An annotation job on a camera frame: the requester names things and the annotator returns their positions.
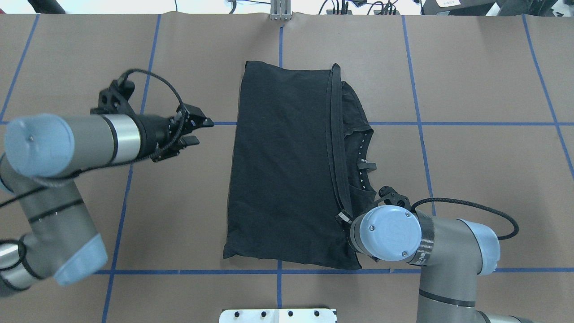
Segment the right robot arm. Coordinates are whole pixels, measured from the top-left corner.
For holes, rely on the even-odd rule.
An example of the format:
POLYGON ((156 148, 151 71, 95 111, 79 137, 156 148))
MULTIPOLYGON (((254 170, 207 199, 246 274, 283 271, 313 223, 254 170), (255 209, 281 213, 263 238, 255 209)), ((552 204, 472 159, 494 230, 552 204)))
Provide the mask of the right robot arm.
POLYGON ((486 225, 378 206, 348 221, 351 246, 371 258, 421 268, 418 323, 527 323, 476 308, 478 277, 500 260, 500 241, 486 225))

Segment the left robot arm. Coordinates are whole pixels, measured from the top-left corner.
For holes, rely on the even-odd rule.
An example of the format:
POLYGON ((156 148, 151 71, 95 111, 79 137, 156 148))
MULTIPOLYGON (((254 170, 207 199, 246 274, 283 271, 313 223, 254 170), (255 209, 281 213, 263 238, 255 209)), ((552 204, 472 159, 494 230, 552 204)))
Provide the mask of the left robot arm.
POLYGON ((31 232, 1 241, 1 296, 47 278, 75 284, 108 262, 102 235, 74 182, 80 174, 177 156, 199 143, 194 130, 213 126, 187 104, 167 118, 131 108, 95 108, 88 116, 43 113, 9 122, 1 186, 21 205, 31 232))

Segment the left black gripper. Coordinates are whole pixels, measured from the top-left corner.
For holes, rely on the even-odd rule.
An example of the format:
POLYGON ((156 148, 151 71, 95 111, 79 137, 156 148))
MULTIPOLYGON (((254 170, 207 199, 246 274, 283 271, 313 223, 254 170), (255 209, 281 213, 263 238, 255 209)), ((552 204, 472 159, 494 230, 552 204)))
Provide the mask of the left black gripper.
POLYGON ((152 159, 159 162, 178 156, 178 148, 199 145, 200 141, 194 135, 185 135, 178 138, 176 144, 166 148, 161 153, 158 150, 166 147, 174 138, 180 123, 181 131, 194 131, 203 127, 213 127, 212 119, 205 116, 203 111, 190 104, 182 104, 178 108, 179 115, 164 118, 152 114, 137 116, 137 126, 141 135, 141 147, 137 160, 152 159))

